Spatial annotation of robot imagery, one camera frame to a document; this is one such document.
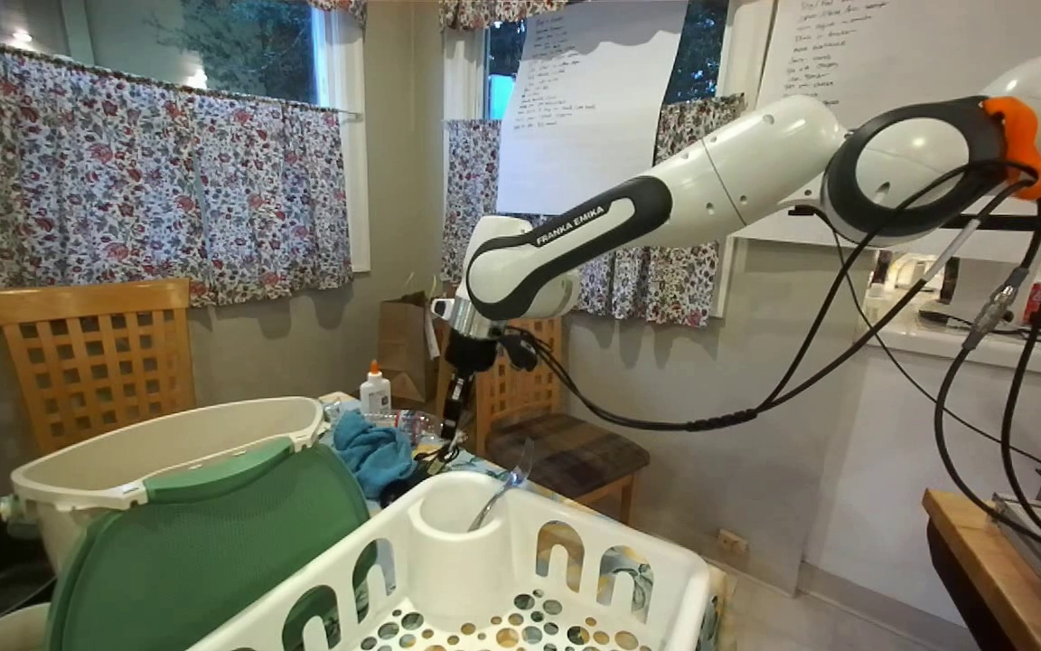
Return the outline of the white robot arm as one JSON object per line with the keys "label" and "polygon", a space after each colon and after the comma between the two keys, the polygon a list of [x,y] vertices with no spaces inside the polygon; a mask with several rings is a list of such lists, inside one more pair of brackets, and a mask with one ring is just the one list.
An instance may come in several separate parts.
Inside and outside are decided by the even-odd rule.
{"label": "white robot arm", "polygon": [[776,210],[815,210],[857,246],[937,227],[970,235],[1007,199],[1033,203],[1041,222],[1041,58],[978,95],[902,104],[861,128],[817,96],[781,96],[557,216],[485,216],[458,289],[434,305],[452,369],[440,444],[458,444],[474,381],[496,357],[547,357],[521,327],[572,311],[578,266],[603,253],[717,242]]}

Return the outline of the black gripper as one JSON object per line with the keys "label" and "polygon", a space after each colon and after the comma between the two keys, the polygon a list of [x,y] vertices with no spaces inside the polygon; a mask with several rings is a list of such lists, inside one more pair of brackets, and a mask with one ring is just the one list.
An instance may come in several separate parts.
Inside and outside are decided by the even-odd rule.
{"label": "black gripper", "polygon": [[474,381],[496,365],[496,354],[505,354],[517,369],[538,362],[537,335],[517,327],[496,327],[474,311],[464,298],[438,298],[431,316],[450,330],[445,362],[452,381],[440,403],[440,464],[458,455],[458,428],[474,394]]}

